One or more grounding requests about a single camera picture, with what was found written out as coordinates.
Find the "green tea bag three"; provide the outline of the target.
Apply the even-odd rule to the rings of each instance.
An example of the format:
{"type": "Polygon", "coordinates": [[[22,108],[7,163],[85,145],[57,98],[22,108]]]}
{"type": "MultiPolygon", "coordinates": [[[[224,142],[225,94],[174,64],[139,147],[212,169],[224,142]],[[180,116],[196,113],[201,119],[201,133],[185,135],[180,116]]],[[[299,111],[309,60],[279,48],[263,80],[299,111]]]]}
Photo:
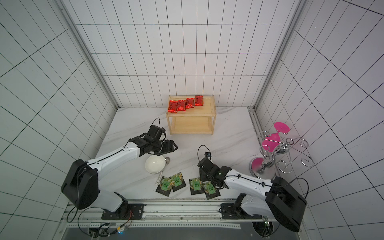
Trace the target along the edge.
{"type": "Polygon", "coordinates": [[[203,182],[200,178],[189,179],[191,195],[204,194],[203,182]]]}

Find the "green tea bag two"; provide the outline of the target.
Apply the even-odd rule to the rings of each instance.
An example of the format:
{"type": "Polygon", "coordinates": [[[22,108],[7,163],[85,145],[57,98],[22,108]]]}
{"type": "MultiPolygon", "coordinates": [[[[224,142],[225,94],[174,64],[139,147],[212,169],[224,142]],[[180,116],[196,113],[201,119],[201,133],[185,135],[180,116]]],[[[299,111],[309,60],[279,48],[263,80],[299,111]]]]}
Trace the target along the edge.
{"type": "Polygon", "coordinates": [[[170,179],[172,180],[172,183],[173,183],[172,185],[173,192],[176,192],[187,186],[184,180],[183,174],[181,172],[171,176],[170,179]]]}

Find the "red tea bag one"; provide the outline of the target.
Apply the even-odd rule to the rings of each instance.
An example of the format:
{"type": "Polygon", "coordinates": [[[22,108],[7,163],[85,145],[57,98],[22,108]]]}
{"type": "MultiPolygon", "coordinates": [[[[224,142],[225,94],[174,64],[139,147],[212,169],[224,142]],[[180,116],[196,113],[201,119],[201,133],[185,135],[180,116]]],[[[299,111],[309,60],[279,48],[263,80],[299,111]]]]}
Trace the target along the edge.
{"type": "Polygon", "coordinates": [[[178,101],[169,101],[168,113],[177,113],[178,112],[178,101]]]}

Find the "green tea bag one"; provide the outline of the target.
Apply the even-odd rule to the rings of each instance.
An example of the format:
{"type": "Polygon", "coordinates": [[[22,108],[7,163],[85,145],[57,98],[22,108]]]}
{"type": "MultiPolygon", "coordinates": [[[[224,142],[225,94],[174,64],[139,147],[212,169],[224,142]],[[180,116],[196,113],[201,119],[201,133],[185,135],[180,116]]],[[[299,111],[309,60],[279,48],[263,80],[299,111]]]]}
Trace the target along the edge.
{"type": "Polygon", "coordinates": [[[172,178],[162,177],[162,179],[160,180],[160,183],[156,188],[156,192],[168,197],[171,193],[171,190],[173,189],[173,186],[174,186],[174,181],[172,178]]]}

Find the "red tea bag two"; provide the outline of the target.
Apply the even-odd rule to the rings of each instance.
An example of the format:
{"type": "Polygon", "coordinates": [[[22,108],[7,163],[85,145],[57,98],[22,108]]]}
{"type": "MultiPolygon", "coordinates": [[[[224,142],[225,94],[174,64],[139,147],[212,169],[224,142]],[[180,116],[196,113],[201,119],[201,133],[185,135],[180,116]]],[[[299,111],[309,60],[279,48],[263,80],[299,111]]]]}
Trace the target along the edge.
{"type": "Polygon", "coordinates": [[[177,112],[185,112],[187,106],[187,100],[178,100],[177,112]]]}

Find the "red tea bag three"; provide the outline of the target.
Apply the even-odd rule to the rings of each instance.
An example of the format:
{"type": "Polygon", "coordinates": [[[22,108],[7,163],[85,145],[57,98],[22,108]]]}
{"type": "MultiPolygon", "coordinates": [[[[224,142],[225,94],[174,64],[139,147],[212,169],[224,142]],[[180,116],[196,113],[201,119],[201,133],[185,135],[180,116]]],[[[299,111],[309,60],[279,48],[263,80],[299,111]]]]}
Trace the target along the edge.
{"type": "Polygon", "coordinates": [[[195,107],[195,98],[186,99],[186,109],[192,109],[195,107]]]}

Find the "red tea bag four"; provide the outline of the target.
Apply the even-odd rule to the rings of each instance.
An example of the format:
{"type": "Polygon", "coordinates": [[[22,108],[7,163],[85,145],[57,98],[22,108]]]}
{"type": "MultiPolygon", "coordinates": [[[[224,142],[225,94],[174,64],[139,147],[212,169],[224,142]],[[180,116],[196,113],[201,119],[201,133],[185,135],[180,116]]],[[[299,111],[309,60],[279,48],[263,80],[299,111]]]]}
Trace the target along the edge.
{"type": "Polygon", "coordinates": [[[202,107],[204,105],[203,96],[195,96],[195,107],[202,107]]]}

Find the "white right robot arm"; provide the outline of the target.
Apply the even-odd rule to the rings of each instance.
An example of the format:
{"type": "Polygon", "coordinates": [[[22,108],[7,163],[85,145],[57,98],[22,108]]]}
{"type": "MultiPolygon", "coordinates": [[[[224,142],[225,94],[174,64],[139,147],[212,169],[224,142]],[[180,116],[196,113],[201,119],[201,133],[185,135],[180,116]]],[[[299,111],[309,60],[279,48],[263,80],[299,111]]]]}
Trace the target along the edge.
{"type": "Polygon", "coordinates": [[[265,225],[274,219],[292,232],[300,231],[307,201],[285,179],[243,175],[230,167],[219,168],[208,157],[200,160],[198,167],[215,188],[240,192],[233,204],[221,204],[223,219],[264,220],[265,225]]]}

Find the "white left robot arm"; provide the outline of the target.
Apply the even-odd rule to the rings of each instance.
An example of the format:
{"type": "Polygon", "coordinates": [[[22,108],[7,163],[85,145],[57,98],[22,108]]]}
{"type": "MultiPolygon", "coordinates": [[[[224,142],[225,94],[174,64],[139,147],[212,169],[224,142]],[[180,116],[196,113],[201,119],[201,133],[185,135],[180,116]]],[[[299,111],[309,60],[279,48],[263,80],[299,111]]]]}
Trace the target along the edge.
{"type": "Polygon", "coordinates": [[[164,128],[151,125],[148,132],[129,139],[119,149],[92,160],[76,160],[67,173],[61,192],[79,210],[96,207],[117,212],[126,200],[117,193],[101,190],[100,180],[123,164],[143,155],[162,156],[176,151],[178,146],[166,137],[164,128]]]}

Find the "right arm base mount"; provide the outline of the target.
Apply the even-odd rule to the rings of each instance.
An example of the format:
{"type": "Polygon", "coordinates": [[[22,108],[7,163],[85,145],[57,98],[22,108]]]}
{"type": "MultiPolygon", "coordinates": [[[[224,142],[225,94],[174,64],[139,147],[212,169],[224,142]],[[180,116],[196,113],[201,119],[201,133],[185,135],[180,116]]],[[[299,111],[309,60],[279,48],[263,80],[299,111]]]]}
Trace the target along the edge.
{"type": "Polygon", "coordinates": [[[221,204],[219,213],[224,220],[261,220],[261,215],[249,215],[242,208],[242,201],[246,194],[240,194],[234,204],[221,204]]]}

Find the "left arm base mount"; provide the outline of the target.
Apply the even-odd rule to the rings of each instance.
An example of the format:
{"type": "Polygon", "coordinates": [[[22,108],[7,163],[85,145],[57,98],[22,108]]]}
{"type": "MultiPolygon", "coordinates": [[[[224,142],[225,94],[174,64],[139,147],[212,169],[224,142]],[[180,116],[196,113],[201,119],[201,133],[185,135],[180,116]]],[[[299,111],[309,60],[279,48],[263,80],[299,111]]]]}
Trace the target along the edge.
{"type": "Polygon", "coordinates": [[[115,212],[104,210],[102,214],[102,220],[141,220],[144,212],[144,204],[130,204],[129,201],[115,192],[117,196],[122,199],[122,204],[117,208],[115,212]]]}

